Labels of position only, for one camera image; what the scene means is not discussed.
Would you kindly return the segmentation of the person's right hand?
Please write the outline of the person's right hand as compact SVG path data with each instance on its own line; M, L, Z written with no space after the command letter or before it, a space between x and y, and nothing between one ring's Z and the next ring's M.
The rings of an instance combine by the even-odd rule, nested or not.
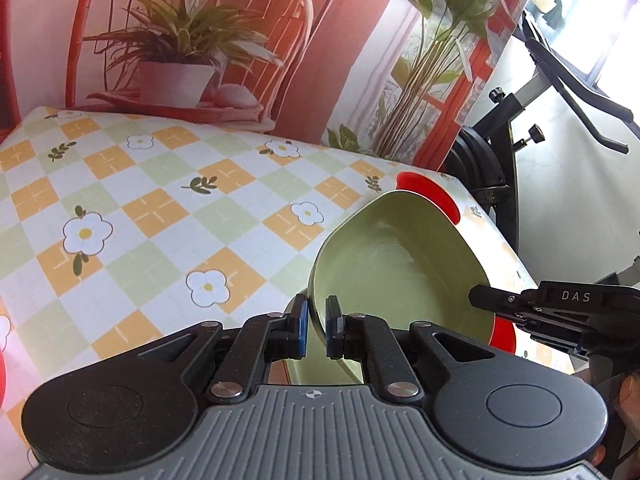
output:
M589 382L608 410L608 429L593 465L608 479L638 479L639 374L590 365Z

